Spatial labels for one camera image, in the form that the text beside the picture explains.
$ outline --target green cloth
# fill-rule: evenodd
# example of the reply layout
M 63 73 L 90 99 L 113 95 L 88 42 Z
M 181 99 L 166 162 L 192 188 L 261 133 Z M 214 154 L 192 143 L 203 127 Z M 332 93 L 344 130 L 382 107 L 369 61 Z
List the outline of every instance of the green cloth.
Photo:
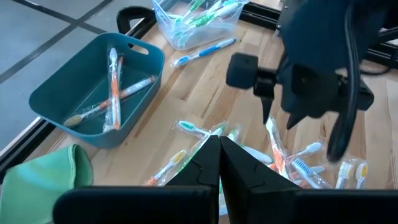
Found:
M 59 196 L 92 182 L 90 161 L 76 144 L 10 168 L 2 185 L 0 223 L 50 223 Z

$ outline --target gray floor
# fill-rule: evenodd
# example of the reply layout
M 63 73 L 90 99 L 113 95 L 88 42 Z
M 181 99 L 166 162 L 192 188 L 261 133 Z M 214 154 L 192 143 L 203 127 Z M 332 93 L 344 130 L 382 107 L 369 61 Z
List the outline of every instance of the gray floor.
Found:
M 70 27 L 68 22 L 19 2 L 22 1 L 0 1 L 0 151 L 37 117 L 28 105 L 32 91 L 97 36 L 83 28 Z M 98 5 L 103 6 L 85 22 L 107 32 L 118 31 L 116 14 L 123 7 L 140 5 L 152 8 L 151 0 L 30 2 L 73 19 L 80 19 L 94 8 L 98 9 Z M 67 35 L 56 41 L 63 34 Z M 46 51 L 40 51 L 49 45 Z

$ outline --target blue toothbrush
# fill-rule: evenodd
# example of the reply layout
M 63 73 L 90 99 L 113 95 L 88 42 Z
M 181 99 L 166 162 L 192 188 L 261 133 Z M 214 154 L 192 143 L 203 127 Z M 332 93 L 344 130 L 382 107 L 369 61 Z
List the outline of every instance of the blue toothbrush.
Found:
M 186 65 L 188 62 L 195 60 L 196 58 L 205 57 L 207 55 L 210 55 L 213 52 L 216 52 L 219 49 L 223 49 L 224 47 L 227 47 L 235 42 L 236 42 L 236 38 L 230 38 L 230 39 L 223 40 L 211 47 L 208 47 L 207 49 L 199 50 L 192 54 L 180 57 L 179 59 L 172 62 L 172 66 L 179 67 L 182 65 Z

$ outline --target floor tile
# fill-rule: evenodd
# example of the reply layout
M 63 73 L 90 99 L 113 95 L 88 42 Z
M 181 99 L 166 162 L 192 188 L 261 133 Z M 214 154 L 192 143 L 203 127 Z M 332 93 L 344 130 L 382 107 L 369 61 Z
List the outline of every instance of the floor tile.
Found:
M 74 19 L 92 10 L 103 0 L 30 0 L 36 4 L 60 12 Z
M 116 15 L 122 8 L 128 6 L 144 6 L 149 9 L 153 8 L 151 0 L 114 0 L 110 5 L 86 22 L 108 32 L 118 32 Z M 131 21 L 131 25 L 133 26 L 137 21 L 138 20 Z
M 95 37 L 75 29 L 0 85 L 0 150 L 37 117 L 28 104 L 32 91 Z
M 16 2 L 0 1 L 0 74 L 67 26 Z

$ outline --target wooden table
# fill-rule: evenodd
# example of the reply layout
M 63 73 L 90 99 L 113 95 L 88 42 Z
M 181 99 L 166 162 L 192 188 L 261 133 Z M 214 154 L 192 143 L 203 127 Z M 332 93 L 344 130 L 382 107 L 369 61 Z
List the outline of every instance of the wooden table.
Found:
M 277 1 L 258 2 L 277 6 Z M 174 50 L 154 26 L 142 39 L 164 51 L 166 61 L 162 85 L 127 139 L 117 148 L 102 150 L 56 129 L 28 159 L 78 143 L 91 159 L 95 185 L 141 185 L 166 165 L 172 155 L 198 141 L 172 129 L 177 119 L 189 120 L 206 129 L 222 121 L 238 123 L 243 128 L 243 144 L 272 156 L 269 137 L 262 125 L 260 99 L 253 96 L 252 91 L 225 85 L 225 75 L 229 58 L 235 52 L 257 55 L 260 66 L 276 68 L 284 47 L 279 38 L 272 38 L 273 33 L 239 21 L 235 31 L 237 43 L 185 67 L 171 68 L 170 61 L 187 52 Z M 381 69 L 372 63 L 363 66 Z M 397 72 L 364 79 L 376 99 L 367 112 L 358 113 L 348 152 L 368 161 L 369 172 L 364 188 L 393 189 L 397 184 L 395 156 L 398 156 L 398 139 L 394 137 L 398 134 Z M 275 88 L 271 115 L 277 120 L 288 153 L 297 152 L 319 139 L 327 141 L 336 119 L 333 113 L 321 119 L 307 118 L 286 131 L 289 116 L 280 108 L 279 86 Z

